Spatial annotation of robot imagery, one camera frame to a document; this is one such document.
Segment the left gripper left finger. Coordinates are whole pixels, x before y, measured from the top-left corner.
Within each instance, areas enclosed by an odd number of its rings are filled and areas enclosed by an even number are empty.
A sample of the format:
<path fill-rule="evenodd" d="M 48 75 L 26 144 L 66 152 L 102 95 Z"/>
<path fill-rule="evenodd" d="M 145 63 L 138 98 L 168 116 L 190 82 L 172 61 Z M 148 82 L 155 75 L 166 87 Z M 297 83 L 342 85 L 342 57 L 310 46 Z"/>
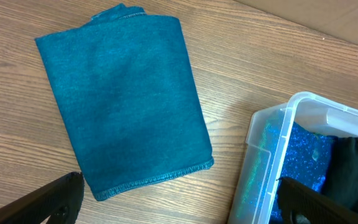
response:
<path fill-rule="evenodd" d="M 0 224 L 76 222 L 85 191 L 81 172 L 70 172 L 0 208 Z"/>

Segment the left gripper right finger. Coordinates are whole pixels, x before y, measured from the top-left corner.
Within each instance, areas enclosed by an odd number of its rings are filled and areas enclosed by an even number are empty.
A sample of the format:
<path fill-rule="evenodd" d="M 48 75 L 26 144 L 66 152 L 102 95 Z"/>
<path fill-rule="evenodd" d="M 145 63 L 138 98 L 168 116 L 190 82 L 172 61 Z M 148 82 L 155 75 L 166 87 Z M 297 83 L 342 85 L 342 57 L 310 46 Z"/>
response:
<path fill-rule="evenodd" d="M 279 178 L 278 207 L 284 224 L 303 215 L 311 224 L 358 224 L 358 214 L 290 177 Z"/>

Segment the sparkly blue cloth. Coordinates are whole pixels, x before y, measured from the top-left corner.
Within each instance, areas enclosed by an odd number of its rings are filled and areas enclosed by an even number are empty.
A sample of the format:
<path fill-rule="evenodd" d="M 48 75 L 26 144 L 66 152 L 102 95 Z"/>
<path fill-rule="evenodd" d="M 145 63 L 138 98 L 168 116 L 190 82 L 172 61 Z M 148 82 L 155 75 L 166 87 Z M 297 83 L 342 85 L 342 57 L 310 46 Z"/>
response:
<path fill-rule="evenodd" d="M 275 111 L 269 116 L 257 144 L 259 147 L 264 147 L 270 152 L 276 151 L 283 117 L 284 113 L 281 111 Z M 311 133 L 294 123 L 280 175 L 296 179 L 314 191 L 320 192 L 326 180 L 334 140 L 332 136 Z M 244 209 L 247 205 L 255 208 L 258 196 L 252 195 L 250 188 L 262 186 L 262 181 L 257 180 L 257 177 L 263 176 L 264 173 L 259 172 L 258 169 L 265 168 L 268 162 L 269 156 L 265 152 L 256 155 L 256 161 L 252 163 L 253 167 L 250 169 L 250 180 L 246 182 L 239 208 L 234 212 L 236 218 L 251 217 L 245 214 Z"/>

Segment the black cloth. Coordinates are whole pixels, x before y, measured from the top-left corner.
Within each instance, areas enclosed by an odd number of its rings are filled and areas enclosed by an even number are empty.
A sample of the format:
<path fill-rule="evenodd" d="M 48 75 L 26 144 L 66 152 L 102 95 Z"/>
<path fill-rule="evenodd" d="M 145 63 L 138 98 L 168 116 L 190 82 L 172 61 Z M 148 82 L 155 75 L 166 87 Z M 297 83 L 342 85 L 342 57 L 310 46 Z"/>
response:
<path fill-rule="evenodd" d="M 358 138 L 335 140 L 321 193 L 358 213 Z"/>

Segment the teal blue towel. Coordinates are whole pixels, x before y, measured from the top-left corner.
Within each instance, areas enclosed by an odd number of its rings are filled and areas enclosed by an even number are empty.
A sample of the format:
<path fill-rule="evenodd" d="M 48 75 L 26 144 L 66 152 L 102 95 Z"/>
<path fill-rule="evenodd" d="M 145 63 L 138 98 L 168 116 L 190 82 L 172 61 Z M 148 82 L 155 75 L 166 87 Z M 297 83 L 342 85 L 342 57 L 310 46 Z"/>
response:
<path fill-rule="evenodd" d="M 119 4 L 35 43 L 96 200 L 213 165 L 176 17 Z"/>

